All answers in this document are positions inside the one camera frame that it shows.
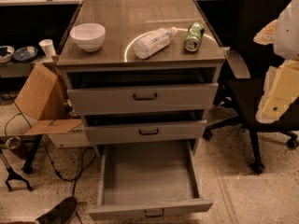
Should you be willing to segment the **blue patterned dish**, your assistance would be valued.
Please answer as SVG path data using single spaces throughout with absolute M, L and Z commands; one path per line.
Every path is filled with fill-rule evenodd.
M 38 49 L 36 47 L 27 46 L 17 49 L 13 54 L 13 59 L 20 63 L 29 63 L 33 61 L 38 54 Z

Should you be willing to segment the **black metal stand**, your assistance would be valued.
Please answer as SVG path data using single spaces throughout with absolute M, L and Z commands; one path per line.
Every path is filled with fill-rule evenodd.
M 21 175 L 17 174 L 13 168 L 10 166 L 10 164 L 8 163 L 3 151 L 0 149 L 0 160 L 2 161 L 2 163 L 5 165 L 6 169 L 7 169 L 7 172 L 8 172 L 8 177 L 5 181 L 5 184 L 7 185 L 7 188 L 9 191 L 12 191 L 12 187 L 10 186 L 9 182 L 11 180 L 18 180 L 18 181 L 21 181 L 21 182 L 24 182 L 26 187 L 32 191 L 33 188 L 30 186 L 30 183 L 25 179 L 23 178 Z

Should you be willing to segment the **grey top drawer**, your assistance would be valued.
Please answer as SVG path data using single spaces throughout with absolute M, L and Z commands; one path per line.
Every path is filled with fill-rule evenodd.
M 217 83 L 68 90 L 78 115 L 208 109 Z

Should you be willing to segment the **grey bottom drawer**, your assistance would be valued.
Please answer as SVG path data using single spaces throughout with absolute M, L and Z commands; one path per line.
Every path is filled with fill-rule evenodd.
M 206 212 L 191 140 L 106 145 L 94 221 Z

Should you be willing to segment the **clear plastic water bottle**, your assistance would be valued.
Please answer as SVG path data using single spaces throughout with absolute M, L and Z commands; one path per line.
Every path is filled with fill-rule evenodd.
M 151 55 L 167 47 L 174 35 L 178 33 L 176 27 L 160 28 L 138 38 L 133 45 L 135 55 L 140 59 L 147 59 Z

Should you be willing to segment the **green soda can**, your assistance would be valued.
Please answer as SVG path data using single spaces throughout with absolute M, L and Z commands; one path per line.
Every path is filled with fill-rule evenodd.
M 187 51 L 196 52 L 202 43 L 205 32 L 204 26 L 200 22 L 193 23 L 185 36 L 184 46 Z

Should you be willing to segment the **white ceramic bowl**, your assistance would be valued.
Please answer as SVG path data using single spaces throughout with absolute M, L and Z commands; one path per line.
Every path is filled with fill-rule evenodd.
M 70 31 L 73 42 L 81 49 L 93 52 L 100 49 L 106 36 L 106 28 L 98 23 L 82 23 Z

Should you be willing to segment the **brown cardboard box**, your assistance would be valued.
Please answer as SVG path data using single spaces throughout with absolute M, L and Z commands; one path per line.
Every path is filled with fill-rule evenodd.
M 22 86 L 13 107 L 36 119 L 26 135 L 69 133 L 82 122 L 67 116 L 65 101 L 65 89 L 58 75 L 38 63 Z

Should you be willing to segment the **white box with print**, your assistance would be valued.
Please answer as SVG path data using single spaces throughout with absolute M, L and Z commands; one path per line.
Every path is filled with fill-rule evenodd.
M 89 147 L 85 132 L 83 131 L 83 125 L 73 128 L 68 133 L 54 133 L 49 134 L 50 141 L 57 148 L 71 148 L 71 147 Z

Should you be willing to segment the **black office chair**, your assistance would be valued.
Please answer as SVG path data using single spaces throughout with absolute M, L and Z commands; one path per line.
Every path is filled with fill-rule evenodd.
M 214 129 L 239 124 L 249 131 L 255 162 L 253 172 L 263 171 L 258 134 L 283 133 L 290 139 L 287 145 L 298 147 L 299 107 L 297 103 L 288 108 L 280 120 L 262 124 L 255 118 L 263 95 L 263 82 L 268 69 L 277 68 L 283 59 L 277 56 L 271 45 L 258 45 L 253 37 L 258 31 L 276 19 L 291 0 L 241 0 L 235 22 L 233 43 L 225 52 L 226 63 L 219 76 L 219 90 L 215 103 L 233 108 L 233 118 L 206 126 L 203 137 L 208 140 Z

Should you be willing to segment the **white paper cup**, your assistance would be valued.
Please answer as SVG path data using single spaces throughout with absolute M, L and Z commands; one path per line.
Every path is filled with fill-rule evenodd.
M 55 48 L 53 46 L 53 41 L 51 39 L 43 39 L 39 42 L 39 46 L 44 51 L 47 58 L 51 58 L 56 55 Z

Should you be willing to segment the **grey drawer cabinet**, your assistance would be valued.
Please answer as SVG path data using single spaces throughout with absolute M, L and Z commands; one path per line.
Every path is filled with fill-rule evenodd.
M 104 44 L 95 52 L 86 52 L 73 40 L 67 40 L 57 66 L 63 74 L 67 90 L 217 83 L 224 55 L 214 35 L 206 31 L 196 52 L 184 48 L 189 26 L 203 20 L 193 0 L 86 1 L 76 22 L 104 25 Z M 176 27 L 178 33 L 167 47 L 147 59 L 135 55 L 133 45 L 138 38 L 160 28 L 171 27 Z M 206 120 L 208 109 L 79 117 L 86 129 Z

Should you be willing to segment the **blue white small bowl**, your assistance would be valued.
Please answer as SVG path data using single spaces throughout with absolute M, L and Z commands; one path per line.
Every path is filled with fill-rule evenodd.
M 11 46 L 0 47 L 0 63 L 8 63 L 14 53 L 15 49 Z

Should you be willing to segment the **black shoe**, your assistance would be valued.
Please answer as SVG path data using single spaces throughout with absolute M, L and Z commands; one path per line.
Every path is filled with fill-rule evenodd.
M 74 217 L 78 207 L 78 201 L 70 196 L 55 205 L 44 215 L 36 219 L 37 224 L 68 224 Z

